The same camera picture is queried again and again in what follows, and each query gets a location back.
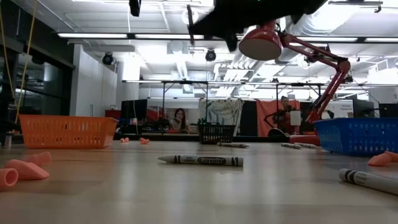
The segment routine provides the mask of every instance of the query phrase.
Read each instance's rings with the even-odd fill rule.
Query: blue plastic basket
[[[336,118],[316,121],[324,150],[351,156],[398,152],[398,118]]]

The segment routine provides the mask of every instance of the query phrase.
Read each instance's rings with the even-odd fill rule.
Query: table
[[[341,182],[340,168],[398,178],[398,165],[368,167],[368,158],[252,143],[248,149],[197,142],[107,149],[50,150],[50,178],[0,192],[0,223],[396,223],[398,197]],[[14,146],[8,159],[44,150]],[[157,157],[244,157],[244,167],[165,164]]]

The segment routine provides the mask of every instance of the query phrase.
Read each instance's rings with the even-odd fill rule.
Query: red desk lamp
[[[347,58],[334,55],[327,50],[302,41],[291,34],[281,32],[280,30],[275,31],[275,25],[275,21],[268,22],[266,25],[247,33],[239,43],[239,50],[243,55],[255,60],[273,60],[280,56],[282,47],[285,47],[305,55],[313,61],[333,67],[336,70],[336,75],[322,96],[315,100],[310,107],[311,113],[307,121],[310,123],[318,121],[321,119],[323,111],[330,100],[332,100],[336,90],[343,83],[345,76],[351,69],[351,65]],[[290,45],[290,43],[298,43],[310,49],[310,51],[307,52],[300,47]],[[290,143],[294,142],[319,145],[319,138],[318,136],[291,136]]]

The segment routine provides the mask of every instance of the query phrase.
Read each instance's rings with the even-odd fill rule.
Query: orange plastic basket
[[[101,149],[110,146],[118,121],[113,118],[19,115],[29,148]]]

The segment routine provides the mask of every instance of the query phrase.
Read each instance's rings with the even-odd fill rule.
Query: black basket
[[[199,124],[200,144],[217,144],[218,142],[232,142],[235,125]]]

